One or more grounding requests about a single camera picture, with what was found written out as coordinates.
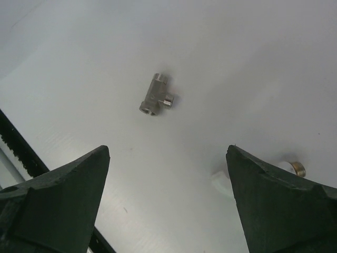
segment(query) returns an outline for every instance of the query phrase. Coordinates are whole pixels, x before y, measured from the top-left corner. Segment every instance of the metal part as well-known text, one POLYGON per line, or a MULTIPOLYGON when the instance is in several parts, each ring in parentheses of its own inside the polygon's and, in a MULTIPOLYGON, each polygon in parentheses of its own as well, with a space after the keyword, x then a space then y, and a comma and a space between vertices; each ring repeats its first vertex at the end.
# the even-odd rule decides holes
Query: metal part
POLYGON ((288 162, 288 163, 291 164, 297 176, 303 178, 305 177, 306 172, 303 164, 301 164, 300 162, 288 162))
POLYGON ((163 74, 157 73, 153 76, 150 88, 139 110, 145 114, 156 116, 161 107, 165 109, 172 107, 174 96, 166 92, 167 81, 168 77, 163 74))

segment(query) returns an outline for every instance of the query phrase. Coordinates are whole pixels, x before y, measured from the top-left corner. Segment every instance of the white plastic part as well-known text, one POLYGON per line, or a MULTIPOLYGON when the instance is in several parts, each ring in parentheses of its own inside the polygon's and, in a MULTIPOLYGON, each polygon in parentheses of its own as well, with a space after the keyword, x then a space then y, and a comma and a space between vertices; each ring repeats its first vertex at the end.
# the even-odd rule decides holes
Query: white plastic part
POLYGON ((22 182, 24 182, 23 177, 0 149, 0 189, 22 182))
POLYGON ((212 185, 223 195, 234 199, 231 180, 224 171, 212 175, 212 185))
POLYGON ((22 163, 14 155, 13 151, 2 140, 1 135, 0 135, 0 151, 3 152, 4 157, 6 157, 6 160, 9 161, 9 164, 11 164, 10 168, 11 167, 15 168, 15 170, 17 171, 17 173, 16 172, 15 173, 19 176, 19 178, 22 178, 20 179, 20 182, 32 179, 32 177, 28 174, 27 170, 23 167, 22 163))

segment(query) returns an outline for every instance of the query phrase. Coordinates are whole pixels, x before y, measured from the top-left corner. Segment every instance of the metal tee fitting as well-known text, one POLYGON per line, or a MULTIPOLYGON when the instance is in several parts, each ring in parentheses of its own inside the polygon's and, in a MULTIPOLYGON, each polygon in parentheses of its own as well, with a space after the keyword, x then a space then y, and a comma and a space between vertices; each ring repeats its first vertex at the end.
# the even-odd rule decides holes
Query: metal tee fitting
POLYGON ((161 107, 171 108, 174 96, 166 92, 167 81, 168 77, 163 74, 157 73, 153 76, 150 88, 139 110, 148 115, 156 116, 161 107))

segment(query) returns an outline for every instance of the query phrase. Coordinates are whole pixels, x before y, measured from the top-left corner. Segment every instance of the white backdrop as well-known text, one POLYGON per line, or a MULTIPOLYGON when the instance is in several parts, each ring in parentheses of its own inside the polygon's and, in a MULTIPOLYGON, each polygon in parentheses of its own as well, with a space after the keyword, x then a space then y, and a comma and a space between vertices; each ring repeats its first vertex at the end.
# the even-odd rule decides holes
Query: white backdrop
POLYGON ((0 3, 0 108, 51 169, 109 146, 96 226, 118 253, 248 252, 210 179, 230 144, 337 187, 335 1, 22 3, 0 3), (177 97, 150 117, 156 72, 177 97))

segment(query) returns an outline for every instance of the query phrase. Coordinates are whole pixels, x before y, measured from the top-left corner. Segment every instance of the threaded end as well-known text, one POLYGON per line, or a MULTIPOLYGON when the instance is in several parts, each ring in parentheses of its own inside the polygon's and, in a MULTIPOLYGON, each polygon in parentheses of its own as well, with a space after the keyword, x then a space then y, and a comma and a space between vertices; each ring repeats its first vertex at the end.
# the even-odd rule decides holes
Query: threaded end
POLYGON ((174 100, 174 96, 170 95, 170 94, 167 94, 164 101, 163 101, 163 108, 169 110, 172 107, 173 100, 174 100))
POLYGON ((305 177, 306 171, 305 171, 305 168, 304 168, 303 164, 301 164, 300 162, 289 162, 289 163, 293 167, 297 176, 299 176, 301 178, 305 177))
POLYGON ((157 80, 157 81, 159 81, 159 82, 163 82, 163 83, 165 83, 165 84, 166 84, 167 81, 169 80, 169 78, 168 78, 166 75, 161 74, 161 73, 156 73, 156 74, 154 74, 153 79, 154 79, 154 80, 157 80))

